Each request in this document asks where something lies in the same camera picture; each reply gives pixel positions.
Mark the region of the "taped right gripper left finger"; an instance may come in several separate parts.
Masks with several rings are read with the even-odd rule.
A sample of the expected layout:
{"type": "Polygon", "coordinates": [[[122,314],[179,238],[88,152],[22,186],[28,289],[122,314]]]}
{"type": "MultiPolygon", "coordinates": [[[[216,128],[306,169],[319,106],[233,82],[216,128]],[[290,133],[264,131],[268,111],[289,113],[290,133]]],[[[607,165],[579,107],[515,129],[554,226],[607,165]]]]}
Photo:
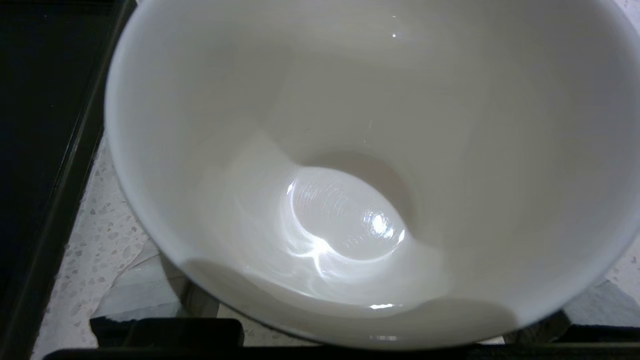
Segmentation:
{"type": "Polygon", "coordinates": [[[90,317],[100,347],[241,347],[242,324],[164,255],[142,251],[90,317]]]}

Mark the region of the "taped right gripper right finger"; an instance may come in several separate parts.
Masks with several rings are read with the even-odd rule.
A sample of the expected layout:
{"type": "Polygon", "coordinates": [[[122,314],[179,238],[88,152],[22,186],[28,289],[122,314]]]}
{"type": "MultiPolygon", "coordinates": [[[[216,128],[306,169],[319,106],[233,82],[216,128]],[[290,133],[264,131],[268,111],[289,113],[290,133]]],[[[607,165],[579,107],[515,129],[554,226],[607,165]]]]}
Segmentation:
{"type": "Polygon", "coordinates": [[[591,287],[550,316],[505,334],[506,344],[639,341],[638,303],[608,280],[591,287]]]}

